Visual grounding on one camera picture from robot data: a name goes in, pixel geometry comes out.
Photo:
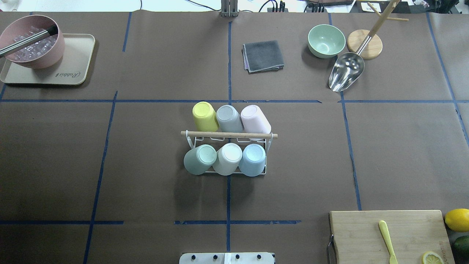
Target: cup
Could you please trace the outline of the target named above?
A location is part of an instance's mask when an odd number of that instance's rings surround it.
[[[239,161],[240,171],[249,177],[262,173],[265,168],[265,150],[259,144],[249,144],[242,152]]]
[[[217,116],[211,104],[198,102],[192,108],[192,116],[198,131],[215,132],[218,130]]]
[[[231,175],[238,167],[241,158],[241,148],[234,143],[227,143],[217,151],[217,160],[213,164],[213,169],[220,175]]]
[[[217,110],[217,121],[222,132],[242,133],[241,118],[231,105],[224,105]]]
[[[272,126],[257,105],[248,105],[241,111],[241,120],[246,133],[269,134]]]
[[[194,175],[206,172],[217,160],[217,152],[207,144],[189,150],[184,156],[184,167]]]

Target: lemon slice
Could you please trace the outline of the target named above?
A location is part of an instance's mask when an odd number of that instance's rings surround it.
[[[428,251],[422,256],[422,264],[445,264],[443,259],[435,252]]]

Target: yellow cup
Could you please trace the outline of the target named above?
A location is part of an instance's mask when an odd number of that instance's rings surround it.
[[[198,131],[215,132],[218,130],[217,115],[211,104],[198,102],[192,108],[192,116]]]

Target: wooden base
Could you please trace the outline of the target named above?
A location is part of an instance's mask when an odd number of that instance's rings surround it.
[[[369,32],[369,30],[365,29],[360,29],[352,32],[347,38],[348,50],[350,52],[355,52]],[[371,60],[378,57],[378,55],[381,54],[382,50],[383,42],[381,42],[381,39],[378,37],[378,35],[375,35],[368,43],[366,48],[363,50],[363,52],[360,54],[360,56],[365,60]]]

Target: green bowl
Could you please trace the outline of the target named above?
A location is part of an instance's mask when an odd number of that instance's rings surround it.
[[[326,59],[339,54],[345,47],[345,36],[338,28],[322,24],[308,34],[308,48],[316,57]]]

